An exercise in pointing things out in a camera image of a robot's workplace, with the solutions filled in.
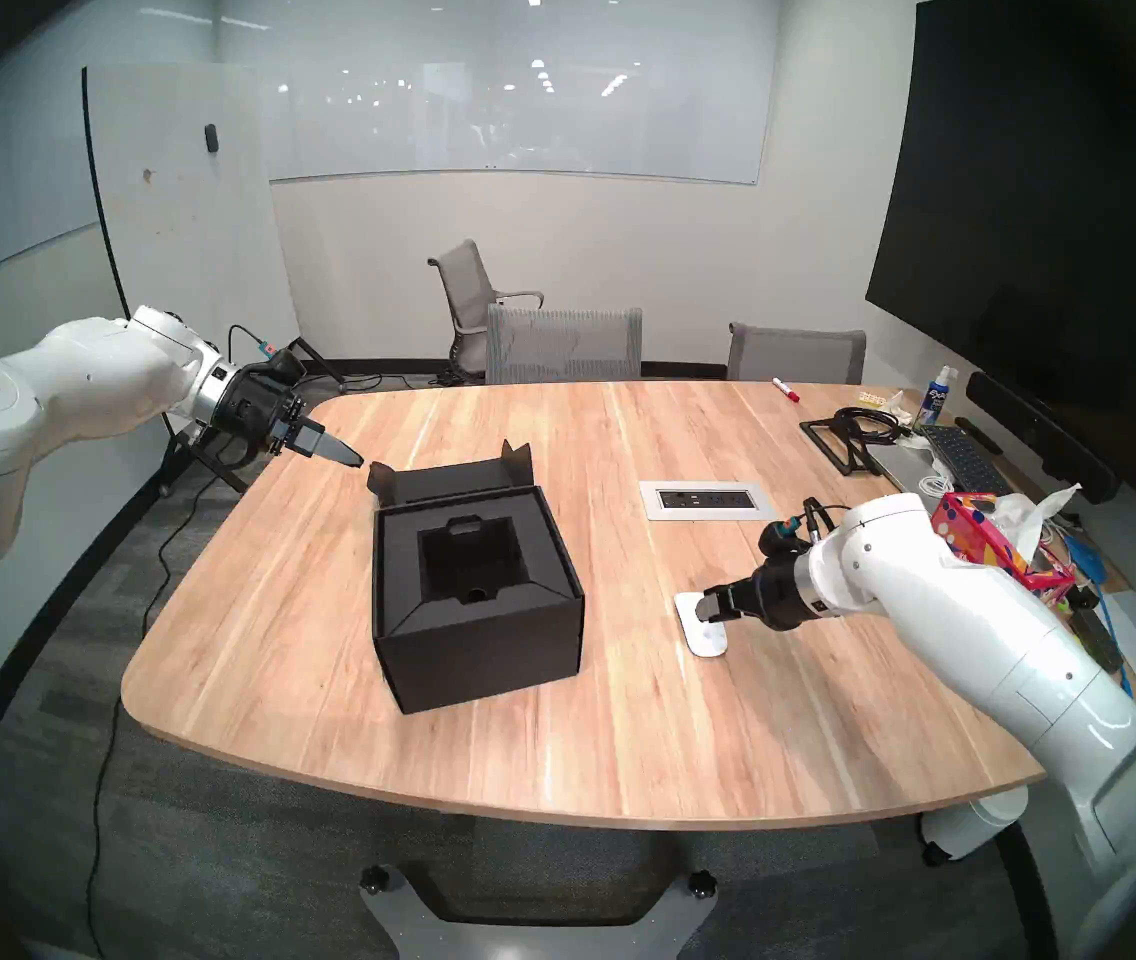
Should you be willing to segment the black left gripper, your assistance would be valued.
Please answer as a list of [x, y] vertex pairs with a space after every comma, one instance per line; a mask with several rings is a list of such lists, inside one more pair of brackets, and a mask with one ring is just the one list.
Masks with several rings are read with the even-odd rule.
[[304, 400], [296, 393], [304, 374], [293, 353], [274, 353], [243, 367], [220, 357], [206, 372], [199, 384], [199, 421], [243, 443], [232, 466], [284, 450], [352, 469], [364, 466], [362, 454], [306, 416]]

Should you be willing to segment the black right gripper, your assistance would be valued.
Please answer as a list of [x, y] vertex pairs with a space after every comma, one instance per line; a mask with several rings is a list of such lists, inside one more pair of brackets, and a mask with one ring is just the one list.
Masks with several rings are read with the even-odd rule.
[[799, 537], [796, 523], [768, 523], [757, 546], [765, 562], [728, 586], [705, 588], [702, 598], [715, 600], [696, 601], [693, 613], [698, 621], [709, 625], [751, 617], [771, 631], [785, 633], [819, 617], [819, 599], [808, 561], [813, 546]]

